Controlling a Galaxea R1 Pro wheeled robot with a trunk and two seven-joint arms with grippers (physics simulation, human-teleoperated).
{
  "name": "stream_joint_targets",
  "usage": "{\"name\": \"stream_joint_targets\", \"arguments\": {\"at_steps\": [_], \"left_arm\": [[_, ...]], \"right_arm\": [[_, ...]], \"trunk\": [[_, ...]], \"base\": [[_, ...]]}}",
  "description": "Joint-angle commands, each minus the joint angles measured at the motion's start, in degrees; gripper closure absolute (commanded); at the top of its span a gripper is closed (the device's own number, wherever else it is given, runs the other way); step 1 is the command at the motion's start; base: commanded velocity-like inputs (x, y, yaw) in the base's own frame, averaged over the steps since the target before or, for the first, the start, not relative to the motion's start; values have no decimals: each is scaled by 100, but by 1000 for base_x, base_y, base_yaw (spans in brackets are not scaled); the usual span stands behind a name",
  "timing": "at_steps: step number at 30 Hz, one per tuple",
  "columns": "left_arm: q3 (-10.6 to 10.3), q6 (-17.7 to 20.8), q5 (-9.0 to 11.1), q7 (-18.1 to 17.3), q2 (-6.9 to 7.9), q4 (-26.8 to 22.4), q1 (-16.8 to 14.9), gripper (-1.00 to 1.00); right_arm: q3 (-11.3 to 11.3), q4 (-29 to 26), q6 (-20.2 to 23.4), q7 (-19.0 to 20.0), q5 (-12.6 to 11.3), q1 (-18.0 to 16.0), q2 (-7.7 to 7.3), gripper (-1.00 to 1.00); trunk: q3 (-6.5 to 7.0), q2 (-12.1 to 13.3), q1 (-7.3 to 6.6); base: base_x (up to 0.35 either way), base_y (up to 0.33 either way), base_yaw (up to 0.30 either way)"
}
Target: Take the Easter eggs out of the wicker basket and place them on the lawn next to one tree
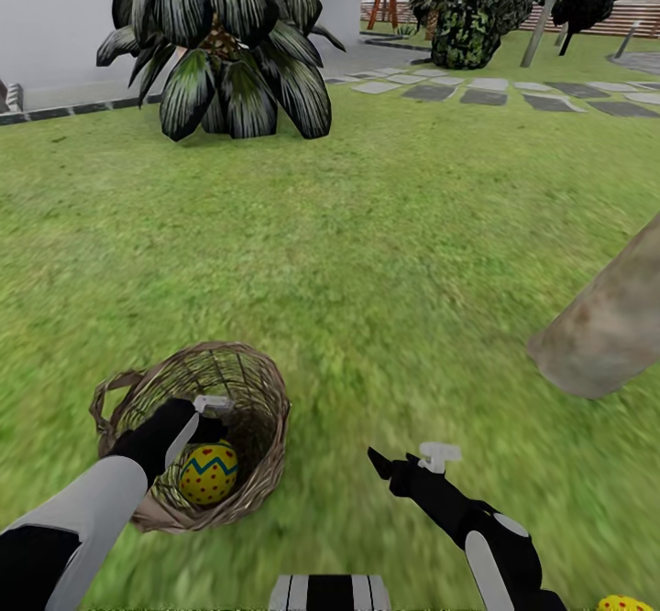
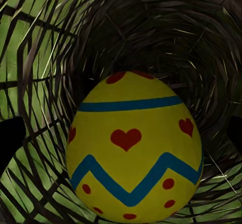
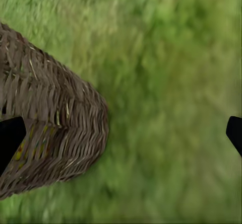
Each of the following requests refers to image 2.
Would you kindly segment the wicker basket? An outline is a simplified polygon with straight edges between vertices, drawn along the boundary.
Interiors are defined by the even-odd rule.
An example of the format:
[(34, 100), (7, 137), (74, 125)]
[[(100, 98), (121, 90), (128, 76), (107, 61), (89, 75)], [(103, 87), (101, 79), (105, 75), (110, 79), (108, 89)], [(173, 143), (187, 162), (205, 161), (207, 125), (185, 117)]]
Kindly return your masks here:
[[(219, 38), (223, 41), (223, 43), (226, 45), (227, 49), (229, 49), (236, 69), (237, 69), (237, 64), (236, 64), (235, 54), (238, 60), (240, 61), (240, 64), (242, 65), (242, 58), (237, 47), (237, 43), (239, 42), (242, 43), (242, 37), (236, 31), (234, 31), (220, 16), (216, 15), (217, 11), (223, 12), (232, 21), (232, 23), (242, 32), (242, 30), (233, 20), (234, 18), (238, 23), (242, 25), (242, 0), (204, 0), (205, 2), (198, 1), (198, 0), (181, 0), (181, 1), (169, 1), (169, 2), (163, 2), (163, 3), (156, 3), (156, 4), (147, 4), (147, 2), (158, 1), (158, 0), (84, 0), (83, 2), (81, 0), (78, 7), (76, 7), (76, 5), (79, 0), (74, 0), (70, 4), (70, 6), (68, 6), (68, 8), (62, 13), (62, 15), (61, 15), (61, 12), (65, 4), (69, 0), (64, 0), (58, 6), (57, 6), (58, 0), (55, 0), (50, 14), (47, 17), (44, 17), (44, 20), (40, 20), (39, 18), (45, 8), (46, 10), (45, 10), (44, 16), (46, 15), (46, 12), (53, 0), (46, 0), (36, 17), (30, 14), (27, 14), (25, 12), (22, 12), (22, 8), (25, 0), (18, 0), (13, 7), (8, 6), (8, 1), (9, 0), (0, 0), (0, 20), (3, 15), (8, 16), (8, 32), (7, 32), (6, 41), (4, 43), (4, 47), (0, 56), (0, 64), (2, 62), (5, 52), (8, 51), (8, 44), (10, 42), (13, 31), (16, 27), (17, 21), (21, 20), (26, 23), (30, 23), (30, 28), (27, 34), (25, 35), (23, 41), (19, 44), (19, 47), (17, 48), (17, 52), (16, 52), (17, 81), (8, 82), (7, 59), (6, 59), (6, 82), (0, 82), (0, 90), (4, 90), (5, 92), (5, 95), (7, 98), (7, 105), (8, 107), (10, 107), (13, 118), (15, 117), (15, 113), (9, 99), (8, 89), (17, 87), (18, 116), (22, 115), (29, 131), (29, 136), (23, 139), (19, 148), (21, 147), (24, 148), (25, 154), (27, 156), (27, 159), (33, 174), (31, 174), (27, 170), (27, 168), (17, 159), (15, 154), (13, 158), (14, 160), (16, 160), (17, 166), (20, 170), (20, 173), (22, 175), (25, 185), (9, 169), (9, 167), (7, 167), (5, 171), (12, 185), (14, 186), (11, 177), (22, 189), (22, 191), (26, 194), (26, 196), (30, 199), (30, 201), (33, 203), (35, 208), (31, 211), (31, 213), (28, 212), (28, 209), (26, 208), (20, 195), (18, 194), (18, 196), (20, 197), (20, 200), (25, 206), (26, 211), (23, 209), (23, 207), (18, 203), (18, 201), (13, 197), (13, 195), (7, 190), (7, 188), (0, 181), (0, 189), (2, 190), (2, 192), (7, 196), (7, 198), (13, 203), (15, 208), (17, 208), (17, 210), (26, 219), (22, 224), (43, 224), (38, 220), (34, 219), (37, 214), (42, 215), (53, 224), (76, 224), (76, 222), (73, 221), (73, 219), (69, 215), (73, 216), (75, 219), (77, 219), (83, 224), (98, 224), (99, 220), (121, 224), (121, 223), (105, 220), (100, 216), (97, 216), (97, 213), (94, 213), (94, 212), (93, 213), (96, 215), (96, 219), (94, 222), (92, 222), (87, 217), (84, 218), (81, 215), (63, 206), (62, 204), (58, 203), (52, 196), (56, 192), (62, 197), (72, 202), (76, 207), (78, 207), (78, 204), (73, 202), (73, 200), (67, 195), (67, 193), (60, 186), (61, 184), (64, 184), (76, 195), (71, 184), (68, 181), (69, 177), (68, 177), (68, 171), (66, 168), (67, 146), (62, 141), (62, 138), (59, 134), (57, 126), (59, 126), (63, 130), (66, 140), (68, 140), (68, 132), (70, 131), (71, 125), (73, 123), (73, 119), (78, 111), (77, 81), (78, 79), (81, 79), (80, 80), (81, 95), (82, 95), (82, 89), (84, 88), (85, 97), (87, 97), (87, 95), (89, 95), (89, 93), (91, 92), (90, 90), (94, 89), (95, 86), (102, 81), (100, 80), (100, 77), (99, 77), (99, 62), (102, 55), (106, 55), (106, 58), (105, 58), (100, 76), (102, 75), (107, 58), (109, 57), (112, 59), (112, 63), (107, 69), (107, 71), (105, 72), (105, 74), (103, 75), (102, 79), (105, 79), (107, 76), (110, 76), (111, 74), (115, 74), (119, 71), (123, 71), (124, 69), (126, 71), (127, 70), (137, 71), (138, 69), (143, 67), (142, 72), (148, 73), (149, 75), (153, 75), (154, 77), (158, 78), (162, 83), (163, 83), (163, 78), (169, 77), (167, 86), (170, 89), (172, 89), (174, 93), (175, 93), (175, 89), (178, 89), (179, 98), (181, 98), (181, 87), (190, 86), (189, 93), (188, 95), (186, 95), (188, 96), (188, 101), (185, 102), (182, 100), (182, 102), (185, 104), (187, 109), (191, 112), (192, 116), (195, 116), (195, 115), (201, 116), (201, 118), (195, 121), (196, 125), (198, 125), (197, 128), (198, 128), (198, 131), (200, 132), (201, 141), (212, 136), (214, 133), (218, 133), (222, 128), (227, 130), (227, 128), (225, 127), (225, 123), (228, 117), (231, 103), (238, 103), (233, 116), (239, 117), (240, 111), (242, 109), (242, 95), (240, 97), (239, 102), (234, 102), (232, 101), (232, 99), (238, 82), (237, 77), (239, 75), (242, 75), (242, 73), (236, 72), (228, 54), (226, 53), (226, 50), (223, 49), (223, 47), (219, 44), (219, 42), (215, 39), (215, 37), (212, 34), (218, 35)], [(34, 0), (30, 11), (32, 11), (35, 1), (36, 0)], [(78, 10), (82, 8), (85, 4), (86, 4), (85, 9), (77, 15)], [(122, 13), (132, 8), (138, 7), (142, 4), (144, 4), (145, 6), (141, 10), (139, 10), (132, 17), (130, 17), (128, 20), (124, 21), (119, 25), (116, 24), (116, 22), (111, 16), (113, 12), (116, 12), (130, 5), (132, 6), (122, 11)], [(195, 11), (183, 9), (184, 4), (190, 4), (191, 6), (205, 13), (205, 15), (201, 13), (197, 13)], [(181, 8), (166, 8), (169, 6), (177, 6), (177, 5), (181, 5)], [(201, 9), (199, 6), (213, 9), (215, 10), (215, 12), (211, 13), (209, 11)], [(67, 12), (68, 9), (69, 9), (69, 12), (66, 18), (63, 19), (57, 26), (55, 26), (56, 22)], [(57, 15), (55, 22), (53, 24), (50, 24), (52, 17), (58, 11), (59, 13)], [(172, 13), (149, 16), (149, 12), (172, 12)], [(146, 18), (121, 30), (121, 28), (126, 27), (129, 23), (131, 23), (133, 20), (140, 17), (144, 13), (147, 13)], [(185, 13), (192, 15), (194, 17), (197, 17), (201, 20), (207, 21), (208, 23), (207, 25), (205, 25), (189, 17)], [(98, 29), (105, 23), (105, 21), (108, 18), (115, 26), (115, 29), (112, 32), (110, 32), (107, 36), (105, 36), (102, 40), (100, 40), (98, 43), (96, 43), (97, 46), (93, 46), (91, 44), (92, 40), (89, 43), (87, 41), (87, 38), (104, 14), (106, 14), (106, 17), (101, 22), (99, 27), (95, 30), (95, 32), (92, 34), (92, 36), (98, 31)], [(159, 20), (159, 18), (164, 18), (167, 16), (176, 15), (176, 14), (179, 14), (178, 21), (175, 21), (175, 20), (161, 20), (161, 21), (177, 23), (177, 27), (151, 27), (151, 20)], [(80, 15), (82, 15), (81, 19), (75, 25), (73, 25), (74, 20), (76, 20)], [(147, 23), (150, 24), (150, 28), (145, 29), (136, 34), (133, 34), (128, 39), (126, 39), (130, 34), (134, 33), (136, 30), (140, 29)], [(220, 31), (221, 35), (218, 34), (218, 32), (214, 31), (214, 29), (208, 27), (210, 23), (216, 26), (216, 28)], [(238, 39), (238, 41), (235, 42), (219, 23), (221, 23), (230, 33), (232, 33), (232, 35), (234, 35)], [(184, 27), (179, 27), (178, 26), (179, 24), (191, 25), (199, 29), (202, 33), (199, 36)], [(36, 35), (34, 42), (32, 43), (32, 32), (35, 26), (39, 27), (39, 31)], [(76, 29), (74, 33), (71, 33), (70, 31), (75, 27)], [(38, 59), (39, 59), (39, 49), (44, 39), (44, 36), (48, 30), (51, 31), (46, 45), (46, 48), (47, 48), (49, 40), (51, 38), (51, 55), (47, 63), (47, 66), (48, 66), (49, 61), (51, 60), (50, 71), (48, 73), (48, 76), (45, 78), (44, 74), (47, 69), (47, 66), (46, 66), (45, 71), (42, 75), (42, 78), (38, 79), (38, 71), (37, 71), (36, 79), (33, 79), (33, 63), (35, 61), (37, 53), (38, 53)], [(54, 32), (58, 32), (58, 37), (55, 42), (55, 45), (53, 45)], [(105, 49), (107, 49), (112, 44), (114, 44), (114, 46), (107, 53), (105, 53), (104, 51), (101, 51), (99, 49), (101, 45), (107, 40), (107, 38), (110, 35), (114, 34), (115, 32), (117, 33), (107, 44)], [(153, 34), (157, 34), (157, 33), (169, 34), (170, 36), (153, 36)], [(217, 52), (219, 52), (219, 55), (221, 55), (221, 57), (223, 58), (225, 69), (221, 64), (221, 61), (219, 60), (218, 55), (207, 44), (205, 45), (208, 48), (208, 50), (211, 52), (212, 56), (210, 56), (208, 53), (206, 53), (204, 50), (202, 50), (200, 47), (196, 45), (199, 40), (202, 41), (201, 36), (203, 33), (205, 33), (209, 37), (212, 43), (208, 42), (206, 39), (204, 40), (209, 45), (211, 45), (212, 48), (214, 48)], [(67, 42), (68, 36), (71, 37), (69, 42)], [(174, 41), (163, 41), (170, 37), (175, 38)], [(184, 39), (183, 37), (196, 39), (197, 41), (195, 42), (195, 44), (193, 44), (188, 40)], [(137, 40), (134, 43), (132, 44), (129, 43), (129, 40), (133, 40), (136, 38)], [(181, 38), (183, 41), (193, 45), (193, 47), (189, 47), (187, 45), (177, 42), (176, 38)], [(121, 49), (115, 58), (110, 56), (109, 52), (112, 51), (123, 40), (128, 45), (127, 48), (123, 51)], [(25, 63), (23, 64), (23, 50), (27, 42), (28, 42), (28, 56), (26, 58)], [(90, 47), (92, 47), (93, 49), (97, 50), (94, 64), (92, 67), (92, 52), (91, 52), (90, 57), (87, 61), (87, 64), (84, 64), (83, 66), (81, 76), (78, 76), (78, 66), (87, 49), (87, 45), (89, 45), (89, 49)], [(186, 58), (182, 58), (174, 54), (175, 45), (179, 45), (179, 46), (183, 46), (191, 49), (190, 52), (182, 50), (182, 52), (188, 54)], [(147, 46), (147, 47), (142, 49), (139, 52), (136, 52), (135, 49), (138, 49), (144, 46)], [(172, 53), (157, 52), (156, 50), (157, 48), (162, 49), (162, 47), (168, 47), (168, 46), (173, 46)], [(53, 53), (56, 47), (57, 47), (57, 53), (55, 58), (53, 59)], [(194, 48), (198, 48), (199, 50), (203, 51), (206, 55), (208, 55), (211, 58), (212, 61), (216, 63), (216, 65), (218, 65), (220, 72), (222, 74), (221, 77), (218, 76), (217, 67), (214, 75), (209, 65), (200, 54), (199, 56), (201, 60), (197, 59), (191, 54)], [(155, 54), (147, 58), (146, 60), (143, 60), (142, 58), (148, 53), (150, 53), (153, 49), (155, 51)], [(140, 56), (139, 54), (145, 50), (147, 50), (148, 52)], [(93, 75), (92, 73), (93, 73), (98, 52), (101, 52), (101, 56)], [(137, 60), (133, 62), (130, 66), (127, 66), (126, 64), (124, 64), (124, 62), (131, 52), (134, 54), (134, 56), (130, 60), (132, 60), (134, 57), (136, 57)], [(159, 61), (158, 56), (171, 58), (171, 61)], [(194, 64), (191, 61), (189, 62), (193, 65), (193, 67), (191, 67), (189, 64), (186, 63), (186, 61), (188, 61), (189, 56), (191, 56), (199, 64), (199, 66), (202, 67), (203, 77), (200, 75), (198, 71), (196, 71), (196, 66), (194, 66)], [(156, 58), (157, 65), (148, 67), (146, 63), (153, 57)], [(56, 70), (53, 75), (53, 66), (55, 62), (56, 62)], [(161, 66), (170, 66), (170, 72), (162, 72)], [(173, 72), (173, 67), (179, 67), (179, 68), (176, 72)], [(231, 70), (232, 75), (228, 73), (228, 68)], [(155, 69), (158, 69), (158, 72), (152, 72)], [(182, 82), (182, 83), (180, 82), (180, 73), (182, 70), (186, 70), (186, 76), (188, 78), (188, 82)], [(208, 79), (206, 76), (206, 70), (209, 71), (211, 74), (213, 74), (214, 78)], [(233, 78), (232, 78), (232, 84), (231, 84), (231, 89), (229, 94), (230, 77), (233, 77)], [(52, 79), (54, 78), (55, 78), (55, 81), (54, 81), (55, 91), (53, 95)], [(219, 79), (224, 79), (225, 82), (227, 83), (227, 100), (222, 98), (225, 88), (220, 98), (218, 97)], [(38, 89), (37, 83), (42, 81), (45, 81), (45, 85), (47, 87), (49, 95), (47, 99), (46, 93), (44, 91), (43, 108), (41, 108), (42, 128), (40, 128), (39, 123), (37, 121), (37, 115), (34, 113), (34, 110), (32, 107), (32, 87), (34, 84), (37, 98), (39, 98), (38, 92), (37, 92), (37, 89)], [(214, 81), (211, 86), (210, 92), (208, 92), (208, 87), (207, 87), (207, 82), (209, 81)], [(205, 96), (202, 96), (202, 95), (197, 96), (199, 84), (201, 84), (202, 89), (205, 89)], [(23, 100), (25, 91), (27, 91), (27, 94), (28, 94), (29, 115), (27, 114), (25, 103)], [(190, 106), (192, 97), (194, 97), (194, 103), (196, 102), (196, 98), (199, 98), (195, 108), (193, 108), (193, 106)], [(59, 106), (57, 105), (58, 98), (59, 98)], [(198, 111), (200, 106), (200, 101), (202, 98), (204, 99), (203, 106), (202, 106), (202, 108), (204, 108), (203, 113)], [(45, 100), (48, 106), (47, 119), (45, 118)], [(207, 112), (210, 100), (214, 100), (214, 105), (209, 111), (209, 113), (205, 115)], [(222, 101), (227, 102), (227, 107), (222, 111), (221, 114), (219, 114), (220, 104)], [(52, 105), (54, 107), (54, 116), (52, 113)], [(31, 109), (33, 111), (34, 118), (35, 118), (34, 131), (31, 125)], [(0, 111), (0, 121), (1, 122), (3, 121), (1, 111)], [(45, 131), (49, 132), (50, 137), (48, 137)], [(57, 154), (58, 160), (48, 149), (46, 141), (43, 137), (43, 133), (52, 142), (55, 152)], [(52, 134), (57, 138), (58, 145), (55, 143)], [(60, 173), (55, 168), (54, 164), (51, 164), (51, 162), (41, 152), (36, 139), (38, 138), (38, 140), (40, 140), (38, 137), (39, 135), (41, 135), (42, 137), (44, 146), (46, 147), (50, 158), (51, 156), (53, 156), (53, 158), (57, 161), (57, 163), (62, 168), (62, 171), (63, 171), (62, 173)], [(204, 159), (210, 156), (213, 161), (209, 164), (204, 165), (203, 174), (200, 178), (200, 183), (198, 188), (214, 185), (214, 184), (216, 185), (211, 189), (207, 190), (206, 192), (195, 193), (188, 201), (188, 203), (183, 206), (183, 208), (189, 208), (191, 215), (174, 214), (167, 218), (191, 218), (193, 223), (190, 223), (190, 224), (242, 224), (242, 217), (223, 219), (235, 212), (242, 210), (242, 207), (213, 211), (237, 199), (239, 199), (239, 201), (242, 204), (242, 192), (238, 194), (236, 193), (237, 190), (240, 190), (242, 188), (242, 179), (240, 180), (239, 183), (233, 186), (229, 182), (229, 181), (232, 181), (237, 175), (242, 173), (242, 167), (239, 169), (237, 173), (226, 178), (226, 176), (229, 175), (229, 173), (234, 169), (235, 166), (242, 163), (242, 156), (240, 155), (240, 153), (237, 151), (235, 147), (227, 155), (224, 156), (224, 154), (232, 145), (231, 140), (228, 140), (222, 145), (220, 145), (226, 136), (227, 134), (225, 132), (223, 135), (210, 141), (206, 145), (203, 144), (203, 151), (204, 150), (207, 151), (207, 154), (204, 155)], [(207, 148), (212, 144), (214, 144), (216, 141), (217, 143), (209, 152)], [(40, 160), (44, 166), (44, 170), (47, 173), (49, 179), (51, 180), (51, 175), (48, 173), (47, 167), (45, 165), (45, 161), (58, 177), (56, 181), (52, 180), (53, 181), (52, 186), (48, 191), (43, 187), (43, 184), (41, 182), (41, 179), (39, 177), (39, 174), (33, 162), (34, 159), (32, 158), (30, 151), (28, 149), (28, 146), (27, 146), (28, 142), (30, 142), (37, 150)], [(222, 153), (222, 155), (217, 160), (214, 160), (211, 155), (229, 143), (230, 145)], [(40, 201), (38, 201), (36, 197), (31, 193), (22, 170), (25, 172), (28, 178), (32, 181), (32, 183), (43, 195), (43, 198)], [(211, 179), (221, 178), (221, 177), (225, 177), (225, 180), (221, 182), (216, 182), (216, 183), (207, 183)], [(212, 191), (213, 189), (219, 187), (220, 185), (226, 182), (229, 183), (230, 185), (229, 188)], [(58, 187), (64, 192), (65, 195), (63, 195), (57, 190)], [(227, 199), (216, 200), (217, 198), (231, 191), (235, 193), (235, 196)], [(203, 201), (203, 202), (191, 204), (191, 201)], [(62, 218), (52, 213), (51, 211), (49, 211), (44, 207), (47, 204), (47, 202), (49, 202), (53, 206), (53, 208), (55, 208), (55, 210), (62, 216)], [(194, 214), (193, 207), (208, 205), (212, 203), (218, 203), (218, 204), (199, 214)], [(199, 217), (199, 216), (204, 216), (204, 215), (209, 215), (209, 214), (214, 214), (214, 213), (219, 213), (219, 212), (224, 212), (229, 210), (233, 210), (233, 211), (222, 216), (217, 220), (204, 221), (204, 222), (197, 222), (196, 220), (196, 217)], [(5, 204), (1, 196), (0, 196), (0, 224), (18, 224), (18, 222), (14, 218), (11, 211), (8, 209), (7, 205)]]

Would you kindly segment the easter egg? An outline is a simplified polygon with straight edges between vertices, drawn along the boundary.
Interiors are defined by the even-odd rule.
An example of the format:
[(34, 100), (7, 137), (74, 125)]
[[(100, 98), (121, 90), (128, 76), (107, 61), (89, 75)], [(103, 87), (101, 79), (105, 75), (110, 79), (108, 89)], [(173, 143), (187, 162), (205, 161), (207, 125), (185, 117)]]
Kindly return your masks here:
[(196, 193), (204, 152), (194, 117), (158, 78), (123, 70), (99, 82), (73, 119), (68, 181), (97, 216), (150, 224)]

